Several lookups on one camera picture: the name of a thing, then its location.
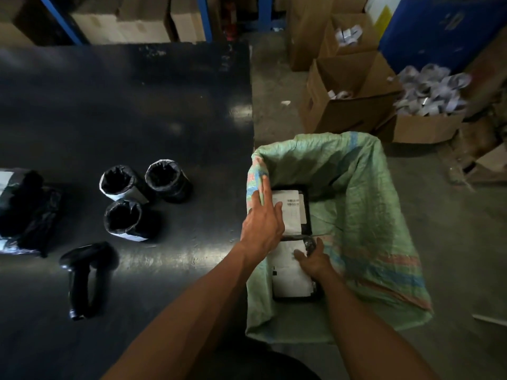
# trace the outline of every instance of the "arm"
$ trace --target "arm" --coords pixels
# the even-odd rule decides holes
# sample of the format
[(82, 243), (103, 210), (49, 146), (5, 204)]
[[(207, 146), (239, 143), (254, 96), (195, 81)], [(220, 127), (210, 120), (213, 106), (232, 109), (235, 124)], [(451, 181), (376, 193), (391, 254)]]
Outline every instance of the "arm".
[(220, 332), (250, 274), (280, 242), (281, 203), (273, 207), (269, 179), (252, 195), (240, 242), (208, 274), (174, 300), (132, 342), (103, 379), (183, 379)]
[(324, 289), (331, 331), (350, 378), (438, 379), (407, 341), (355, 297), (323, 251), (324, 245), (317, 239), (317, 248), (310, 257), (300, 251), (294, 256)]

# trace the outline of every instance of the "red object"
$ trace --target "red object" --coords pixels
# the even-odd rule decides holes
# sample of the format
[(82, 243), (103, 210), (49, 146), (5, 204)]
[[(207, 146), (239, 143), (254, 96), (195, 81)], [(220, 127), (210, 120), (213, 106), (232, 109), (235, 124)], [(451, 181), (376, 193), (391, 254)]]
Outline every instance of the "red object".
[(234, 2), (226, 2), (225, 7), (225, 28), (224, 34), (227, 41), (234, 41), (238, 38), (238, 18), (236, 16), (236, 4)]

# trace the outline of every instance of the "cardboard box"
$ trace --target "cardboard box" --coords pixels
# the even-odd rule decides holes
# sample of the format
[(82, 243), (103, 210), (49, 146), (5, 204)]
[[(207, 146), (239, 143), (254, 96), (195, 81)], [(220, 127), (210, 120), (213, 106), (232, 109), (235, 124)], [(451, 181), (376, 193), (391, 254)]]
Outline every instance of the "cardboard box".
[(327, 20), (332, 13), (361, 13), (366, 0), (290, 0), (287, 51), (293, 71), (308, 70), (318, 57)]
[(41, 0), (0, 0), (0, 45), (68, 44), (67, 35)]
[(283, 12), (288, 8), (289, 0), (273, 0), (273, 9), (275, 12)]
[(453, 139), (439, 146), (438, 153), (455, 182), (507, 181), (507, 148), (489, 117), (462, 123)]
[[(330, 90), (349, 91), (353, 97), (331, 100)], [(401, 91), (395, 73), (377, 51), (316, 59), (299, 114), (306, 133), (370, 132), (392, 111)]]
[(125, 42), (116, 13), (122, 0), (85, 0), (72, 17), (90, 44)]
[(21, 11), (24, 0), (2, 0), (0, 8), (0, 45), (31, 46), (34, 43), (19, 27), (16, 26), (16, 16)]
[[(335, 37), (337, 29), (342, 31), (352, 28), (354, 25), (361, 26), (363, 34), (359, 38), (357, 45), (338, 46)], [(331, 15), (327, 21), (324, 38), (320, 46), (319, 58), (335, 57), (338, 55), (348, 55), (351, 53), (366, 52), (377, 50), (379, 40), (370, 17), (365, 13), (341, 13)]]
[(436, 144), (451, 139), (464, 115), (402, 116), (394, 113), (373, 134), (383, 142)]
[(465, 72), (472, 75), (472, 82), (461, 93), (468, 101), (468, 117), (488, 106), (507, 79), (507, 26), (466, 67)]
[[(213, 38), (222, 39), (220, 0), (207, 1)], [(171, 0), (171, 17), (181, 42), (206, 41), (197, 0)]]
[(117, 21), (124, 41), (135, 44), (173, 42), (169, 1), (123, 0)]

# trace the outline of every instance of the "white label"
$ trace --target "white label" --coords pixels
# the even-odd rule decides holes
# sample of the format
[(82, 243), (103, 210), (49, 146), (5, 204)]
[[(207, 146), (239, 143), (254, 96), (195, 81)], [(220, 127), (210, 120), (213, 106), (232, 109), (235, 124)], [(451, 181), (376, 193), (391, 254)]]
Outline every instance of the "white label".
[(148, 239), (145, 239), (144, 237), (141, 237), (141, 236), (133, 236), (133, 235), (128, 235), (126, 233), (112, 234), (112, 235), (115, 235), (115, 236), (118, 236), (118, 237), (122, 237), (124, 239), (132, 240), (132, 241), (144, 241), (144, 240), (148, 240)]
[(0, 171), (0, 194), (7, 188), (13, 174), (14, 172), (11, 171)]
[(306, 255), (305, 243), (302, 240), (282, 241), (268, 255), (275, 297), (308, 297), (313, 293), (313, 281), (294, 258), (295, 249)]
[(299, 194), (299, 216), (301, 224), (306, 224), (305, 197), (301, 193)]
[(132, 200), (136, 200), (140, 204), (147, 204), (148, 203), (148, 199), (146, 197), (144, 197), (144, 195), (135, 186), (130, 188), (128, 191), (120, 193), (120, 194), (109, 194), (109, 193), (104, 192), (104, 190), (102, 189), (102, 181), (103, 180), (104, 180), (104, 175), (102, 175), (102, 177), (100, 178), (100, 182), (99, 182), (98, 187), (99, 187), (100, 191), (102, 193), (104, 193), (104, 195), (109, 197), (110, 199), (112, 199), (114, 201), (118, 201), (121, 198), (124, 198), (125, 200), (128, 200), (129, 198), (131, 198)]
[(282, 202), (284, 235), (301, 234), (301, 214), (299, 209), (298, 191), (273, 191), (273, 205)]

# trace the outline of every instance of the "barcode scanner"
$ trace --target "barcode scanner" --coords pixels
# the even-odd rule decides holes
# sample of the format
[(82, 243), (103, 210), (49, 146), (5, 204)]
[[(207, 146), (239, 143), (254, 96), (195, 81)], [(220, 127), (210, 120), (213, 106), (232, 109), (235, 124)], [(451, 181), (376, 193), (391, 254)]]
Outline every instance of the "barcode scanner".
[[(68, 298), (71, 306), (69, 316), (72, 320), (90, 318), (98, 311), (104, 295), (101, 277), (104, 271), (114, 269), (116, 254), (107, 242), (94, 243), (73, 249), (60, 257), (60, 267), (69, 271)], [(96, 282), (92, 302), (88, 300), (88, 275), (90, 267), (95, 268)]]

